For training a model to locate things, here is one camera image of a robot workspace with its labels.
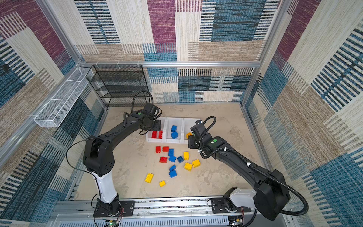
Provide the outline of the yellow hollow brick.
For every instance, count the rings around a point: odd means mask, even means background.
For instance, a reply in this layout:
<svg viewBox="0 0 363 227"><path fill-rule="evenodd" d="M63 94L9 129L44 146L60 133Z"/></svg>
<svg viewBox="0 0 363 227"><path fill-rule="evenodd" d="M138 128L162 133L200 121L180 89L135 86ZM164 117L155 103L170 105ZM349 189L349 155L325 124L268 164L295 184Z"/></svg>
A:
<svg viewBox="0 0 363 227"><path fill-rule="evenodd" d="M188 140L190 136L193 136L193 133L192 133L192 132L188 132L188 133L186 134L186 139Z"/></svg>

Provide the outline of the blue large square brick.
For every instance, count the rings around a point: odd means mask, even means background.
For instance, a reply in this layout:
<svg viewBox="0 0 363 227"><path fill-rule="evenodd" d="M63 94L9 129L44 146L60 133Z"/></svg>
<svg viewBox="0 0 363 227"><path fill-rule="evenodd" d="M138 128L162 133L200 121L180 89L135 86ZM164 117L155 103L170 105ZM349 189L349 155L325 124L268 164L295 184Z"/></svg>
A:
<svg viewBox="0 0 363 227"><path fill-rule="evenodd" d="M179 134L176 131L171 133L172 139L176 139L178 136L179 136Z"/></svg>

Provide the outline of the blue tall brick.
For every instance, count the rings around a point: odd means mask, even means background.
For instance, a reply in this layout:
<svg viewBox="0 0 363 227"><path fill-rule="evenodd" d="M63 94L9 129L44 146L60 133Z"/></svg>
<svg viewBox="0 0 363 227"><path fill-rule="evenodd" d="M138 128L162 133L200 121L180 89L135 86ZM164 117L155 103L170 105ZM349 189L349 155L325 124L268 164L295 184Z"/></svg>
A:
<svg viewBox="0 0 363 227"><path fill-rule="evenodd" d="M173 126L171 127L171 132L176 132L176 130L177 130L177 126L176 126L176 125L173 125Z"/></svg>

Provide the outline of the blue long studded brick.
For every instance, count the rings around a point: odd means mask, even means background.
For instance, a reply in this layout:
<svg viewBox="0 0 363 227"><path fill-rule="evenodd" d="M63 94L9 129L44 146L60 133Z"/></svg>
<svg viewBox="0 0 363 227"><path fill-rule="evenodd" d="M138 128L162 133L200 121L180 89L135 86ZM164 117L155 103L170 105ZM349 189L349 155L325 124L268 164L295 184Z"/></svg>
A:
<svg viewBox="0 0 363 227"><path fill-rule="evenodd" d="M168 156L169 157L173 157L174 156L174 149L173 148L170 148L169 151L168 151Z"/></svg>

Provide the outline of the red square brick studs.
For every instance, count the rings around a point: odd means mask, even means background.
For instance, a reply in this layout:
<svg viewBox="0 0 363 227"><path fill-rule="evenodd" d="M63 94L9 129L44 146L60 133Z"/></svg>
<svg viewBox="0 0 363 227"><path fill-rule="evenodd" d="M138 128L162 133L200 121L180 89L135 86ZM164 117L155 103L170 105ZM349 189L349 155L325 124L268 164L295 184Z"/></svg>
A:
<svg viewBox="0 0 363 227"><path fill-rule="evenodd" d="M167 161L168 161L167 157L161 157L160 160L159 160L160 163L164 163L164 164L166 164Z"/></svg>

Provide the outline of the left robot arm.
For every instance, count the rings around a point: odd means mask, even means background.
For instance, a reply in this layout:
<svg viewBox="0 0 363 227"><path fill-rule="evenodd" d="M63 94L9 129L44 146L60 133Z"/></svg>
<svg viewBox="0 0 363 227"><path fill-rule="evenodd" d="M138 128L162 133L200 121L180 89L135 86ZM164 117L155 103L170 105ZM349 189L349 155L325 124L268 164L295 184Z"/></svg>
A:
<svg viewBox="0 0 363 227"><path fill-rule="evenodd" d="M143 109L135 111L135 100L140 94L148 95L149 101L145 103ZM137 130L140 130L139 135L145 135L149 131L160 131L159 117L161 115L162 110L154 105L151 93L141 90L133 97L131 112L123 114L123 121L120 124L97 137L89 136L87 139L71 145L73 147L81 142L86 143L82 162L86 167L84 172L93 176L99 192L96 210L103 211L109 217L121 213L122 206L112 179L112 169L115 164L113 151L124 139Z"/></svg>

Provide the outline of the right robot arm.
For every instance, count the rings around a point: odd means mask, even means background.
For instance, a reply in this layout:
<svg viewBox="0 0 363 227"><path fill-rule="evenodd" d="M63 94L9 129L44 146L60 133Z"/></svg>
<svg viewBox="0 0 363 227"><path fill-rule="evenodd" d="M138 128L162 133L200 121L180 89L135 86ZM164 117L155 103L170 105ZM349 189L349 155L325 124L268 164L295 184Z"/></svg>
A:
<svg viewBox="0 0 363 227"><path fill-rule="evenodd" d="M252 196L253 207L265 218L275 220L279 214L302 216L309 210L307 200L293 187L286 184L284 175L278 170L269 171L236 151L226 140L212 137L209 130L216 123L216 117L209 127L197 120L191 127L192 135L188 138L188 148L197 149L203 159L214 158L221 161L242 176L256 194ZM286 211L284 208L294 194L303 204L299 211Z"/></svg>

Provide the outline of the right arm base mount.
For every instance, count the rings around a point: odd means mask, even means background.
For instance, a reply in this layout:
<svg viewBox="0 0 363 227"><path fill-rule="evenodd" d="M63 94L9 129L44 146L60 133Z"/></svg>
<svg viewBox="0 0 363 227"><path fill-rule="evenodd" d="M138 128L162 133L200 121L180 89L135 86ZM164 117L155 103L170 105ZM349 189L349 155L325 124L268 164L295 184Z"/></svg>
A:
<svg viewBox="0 0 363 227"><path fill-rule="evenodd" d="M212 208L212 212L216 213L242 213L252 212L248 207L236 207L229 199L223 197L215 197L207 200L207 205Z"/></svg>

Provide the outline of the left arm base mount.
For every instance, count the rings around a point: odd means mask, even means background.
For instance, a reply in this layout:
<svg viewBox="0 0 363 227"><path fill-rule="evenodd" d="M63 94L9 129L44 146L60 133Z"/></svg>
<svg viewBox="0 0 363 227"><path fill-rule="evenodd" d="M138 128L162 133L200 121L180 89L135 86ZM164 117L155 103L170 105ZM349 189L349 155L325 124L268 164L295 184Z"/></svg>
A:
<svg viewBox="0 0 363 227"><path fill-rule="evenodd" d="M113 201L110 204L97 200L93 213L95 218L131 217L134 212L135 201Z"/></svg>

